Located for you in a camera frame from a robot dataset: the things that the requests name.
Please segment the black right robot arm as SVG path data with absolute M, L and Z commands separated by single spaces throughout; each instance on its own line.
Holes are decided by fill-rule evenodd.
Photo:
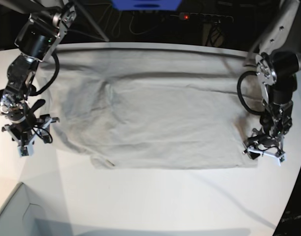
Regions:
M 27 23 L 15 40 L 20 54 L 9 65 L 7 85 L 5 89 L 0 90 L 0 114 L 11 122 L 10 125 L 5 125 L 2 131 L 11 135 L 21 151 L 26 151 L 34 144 L 36 137 L 44 143 L 53 141 L 49 126 L 59 119 L 49 115 L 37 118 L 34 112 L 45 104 L 45 100 L 37 100 L 32 107 L 28 106 L 27 100 L 30 96 L 42 94 L 57 78 L 60 63 L 55 50 L 76 19 L 75 8 L 81 11 L 103 41 L 108 42 L 109 38 L 77 0 L 69 0 L 62 7 L 45 7 L 31 0 L 0 0 L 0 5 L 21 14 L 29 14 Z M 54 74 L 46 85 L 36 90 L 33 85 L 35 73 L 39 64 L 48 58 L 54 59 Z

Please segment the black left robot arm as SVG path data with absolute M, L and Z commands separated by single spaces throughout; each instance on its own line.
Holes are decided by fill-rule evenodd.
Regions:
M 284 137 L 292 127 L 293 93 L 297 90 L 296 73 L 301 71 L 301 51 L 290 45 L 301 43 L 301 0 L 285 0 L 278 14 L 265 28 L 249 50 L 245 62 L 249 62 L 254 50 L 256 70 L 240 75 L 237 93 L 242 106 L 250 113 L 260 117 L 261 128 L 253 129 L 252 135 L 244 140 L 243 153 L 252 160 L 268 156 L 282 163 L 286 160 L 283 150 Z M 262 112 L 251 109 L 245 102 L 241 85 L 248 76 L 256 76 L 261 88 Z

